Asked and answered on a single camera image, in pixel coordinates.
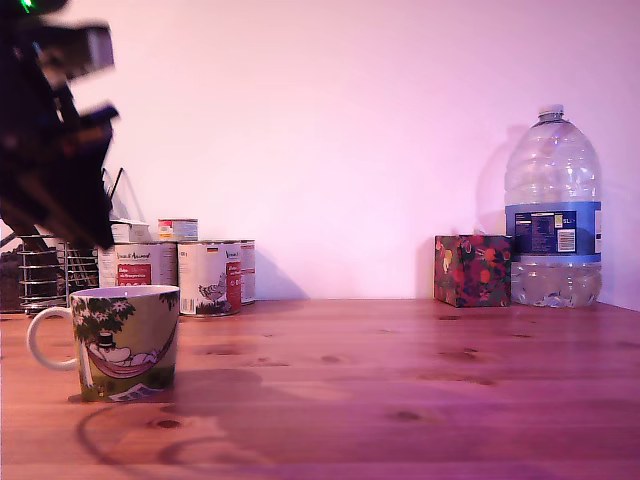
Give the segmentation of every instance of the green light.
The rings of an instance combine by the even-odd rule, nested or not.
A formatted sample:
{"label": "green light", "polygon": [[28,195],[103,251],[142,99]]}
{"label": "green light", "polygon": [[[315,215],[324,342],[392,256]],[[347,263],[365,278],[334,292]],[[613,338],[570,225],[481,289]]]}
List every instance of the green light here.
{"label": "green light", "polygon": [[27,13],[29,13],[29,10],[34,7],[32,0],[20,0],[20,3],[22,4],[24,11]]}

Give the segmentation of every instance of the white wall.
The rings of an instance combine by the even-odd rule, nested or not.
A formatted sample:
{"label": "white wall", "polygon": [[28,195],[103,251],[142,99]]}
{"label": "white wall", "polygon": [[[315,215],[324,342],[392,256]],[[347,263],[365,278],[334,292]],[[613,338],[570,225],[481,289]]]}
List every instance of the white wall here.
{"label": "white wall", "polygon": [[58,18],[111,25],[116,69],[74,92],[120,110],[120,201],[256,238],[261,298],[431,296],[433,236],[504,231],[507,155],[560,102],[601,157],[601,300],[640,309],[640,2],[73,0]]}

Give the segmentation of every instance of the mug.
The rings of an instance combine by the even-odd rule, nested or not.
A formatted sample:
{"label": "mug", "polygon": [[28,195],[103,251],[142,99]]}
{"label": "mug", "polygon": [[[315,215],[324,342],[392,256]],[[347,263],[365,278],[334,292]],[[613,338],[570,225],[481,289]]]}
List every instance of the mug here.
{"label": "mug", "polygon": [[[45,367],[80,372],[84,401],[134,400],[173,386],[180,289],[165,285],[93,288],[69,296],[70,308],[40,312],[27,331],[27,347]],[[73,323],[76,355],[56,362],[36,342],[48,317]]]}

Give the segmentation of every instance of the bottle label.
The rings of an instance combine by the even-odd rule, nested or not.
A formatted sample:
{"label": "bottle label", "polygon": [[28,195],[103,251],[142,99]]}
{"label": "bottle label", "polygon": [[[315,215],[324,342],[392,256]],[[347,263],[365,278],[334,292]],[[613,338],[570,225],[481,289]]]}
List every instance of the bottle label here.
{"label": "bottle label", "polygon": [[595,263],[601,259],[600,202],[509,205],[507,235],[514,237],[513,261]]}

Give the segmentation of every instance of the hammock illustration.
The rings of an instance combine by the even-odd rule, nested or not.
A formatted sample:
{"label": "hammock illustration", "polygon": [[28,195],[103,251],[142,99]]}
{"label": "hammock illustration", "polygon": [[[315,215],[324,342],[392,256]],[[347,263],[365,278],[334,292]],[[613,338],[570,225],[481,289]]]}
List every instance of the hammock illustration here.
{"label": "hammock illustration", "polygon": [[115,365],[111,362],[107,362],[106,360],[98,357],[95,353],[93,353],[88,348],[87,348],[87,353],[89,354],[89,358],[93,361],[93,364],[97,367],[97,369],[100,370],[105,375],[111,378],[132,378],[146,372],[151,367],[153,367],[156,363],[158,363],[162,359],[162,357],[165,356],[165,354],[169,350],[169,347],[171,346],[173,337],[175,337],[177,328],[178,328],[178,324],[176,323],[176,325],[173,327],[173,330],[171,330],[169,339],[164,344],[162,349],[158,352],[155,362],[147,361],[147,362],[141,363],[140,365],[130,365],[130,366]]}

